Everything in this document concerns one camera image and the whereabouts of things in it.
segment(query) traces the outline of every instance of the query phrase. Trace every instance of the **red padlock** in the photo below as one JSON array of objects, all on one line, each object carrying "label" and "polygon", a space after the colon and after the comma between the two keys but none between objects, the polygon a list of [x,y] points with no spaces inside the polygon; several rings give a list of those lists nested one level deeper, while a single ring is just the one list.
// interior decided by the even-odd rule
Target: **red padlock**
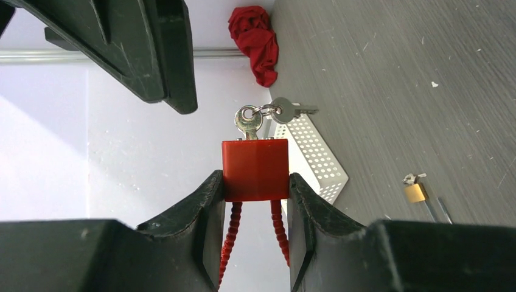
[{"label": "red padlock", "polygon": [[288,199],[286,139],[222,142],[226,202]]}]

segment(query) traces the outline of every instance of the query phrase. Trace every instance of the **white perforated basket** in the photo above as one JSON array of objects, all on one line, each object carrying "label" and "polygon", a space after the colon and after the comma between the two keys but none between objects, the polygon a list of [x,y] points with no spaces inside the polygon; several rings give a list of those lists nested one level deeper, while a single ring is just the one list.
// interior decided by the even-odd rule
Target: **white perforated basket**
[{"label": "white perforated basket", "polygon": [[277,125],[274,138],[288,139],[290,173],[299,173],[319,196],[333,204],[349,178],[307,115]]}]

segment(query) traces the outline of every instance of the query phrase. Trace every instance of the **red fabric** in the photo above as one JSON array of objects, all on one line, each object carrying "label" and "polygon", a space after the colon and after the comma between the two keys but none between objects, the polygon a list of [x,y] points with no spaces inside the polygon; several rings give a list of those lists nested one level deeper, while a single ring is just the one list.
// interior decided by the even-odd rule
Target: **red fabric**
[{"label": "red fabric", "polygon": [[265,9],[260,6],[235,8],[229,19],[229,31],[237,47],[251,59],[256,82],[270,87],[277,79],[274,65],[279,48]]}]

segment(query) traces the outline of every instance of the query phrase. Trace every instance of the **gray floor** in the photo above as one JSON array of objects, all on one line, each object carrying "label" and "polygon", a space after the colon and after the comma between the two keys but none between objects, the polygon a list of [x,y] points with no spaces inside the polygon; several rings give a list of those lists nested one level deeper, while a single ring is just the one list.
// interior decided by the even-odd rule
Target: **gray floor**
[{"label": "gray floor", "polygon": [[335,206],[361,223],[426,220],[422,179],[457,223],[516,226],[516,2],[277,0],[273,97],[312,117],[350,181]]}]

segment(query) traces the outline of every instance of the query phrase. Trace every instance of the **metal rod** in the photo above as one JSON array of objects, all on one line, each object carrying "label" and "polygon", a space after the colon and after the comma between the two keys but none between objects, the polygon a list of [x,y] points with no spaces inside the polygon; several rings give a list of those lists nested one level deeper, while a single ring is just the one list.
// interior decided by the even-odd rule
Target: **metal rod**
[{"label": "metal rod", "polygon": [[[194,48],[193,57],[196,59],[245,58],[233,48]],[[67,50],[0,50],[0,65],[2,64],[55,64],[91,62],[82,52]]]},{"label": "metal rod", "polygon": [[425,200],[425,206],[427,207],[427,210],[428,210],[428,213],[430,213],[430,217],[432,217],[432,222],[437,222],[437,218],[435,216],[435,211],[434,209],[432,208],[432,206],[430,205],[430,203],[428,202],[428,200]]},{"label": "metal rod", "polygon": [[446,208],[446,205],[444,204],[443,200],[440,197],[438,197],[437,202],[439,203],[441,211],[446,217],[446,220],[448,220],[448,223],[453,224],[452,218],[450,217],[450,213],[448,213],[448,209]]}]

